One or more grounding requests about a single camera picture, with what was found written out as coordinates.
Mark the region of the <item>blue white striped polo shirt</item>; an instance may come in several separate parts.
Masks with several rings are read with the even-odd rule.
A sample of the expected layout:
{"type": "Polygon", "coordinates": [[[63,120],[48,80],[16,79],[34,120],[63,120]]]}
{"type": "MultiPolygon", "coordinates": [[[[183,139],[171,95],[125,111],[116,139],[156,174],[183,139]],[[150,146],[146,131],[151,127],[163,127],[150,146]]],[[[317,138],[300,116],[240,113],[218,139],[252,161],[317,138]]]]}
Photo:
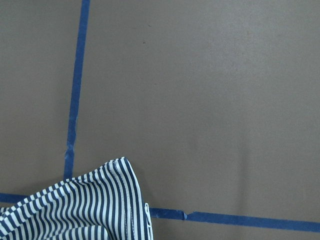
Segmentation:
{"type": "Polygon", "coordinates": [[[151,240],[149,205],[127,158],[0,210],[3,240],[151,240]]]}

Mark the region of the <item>brown paper table cover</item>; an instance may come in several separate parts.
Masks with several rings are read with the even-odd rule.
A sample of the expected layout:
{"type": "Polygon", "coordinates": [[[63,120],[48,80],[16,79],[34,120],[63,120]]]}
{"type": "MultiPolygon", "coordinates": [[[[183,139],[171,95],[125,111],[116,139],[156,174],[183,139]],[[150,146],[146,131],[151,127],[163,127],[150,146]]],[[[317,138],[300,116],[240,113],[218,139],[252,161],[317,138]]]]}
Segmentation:
{"type": "MultiPolygon", "coordinates": [[[[0,190],[63,179],[79,0],[0,3],[0,190]]],[[[320,220],[317,0],[93,0],[73,175],[152,208],[320,220]]]]}

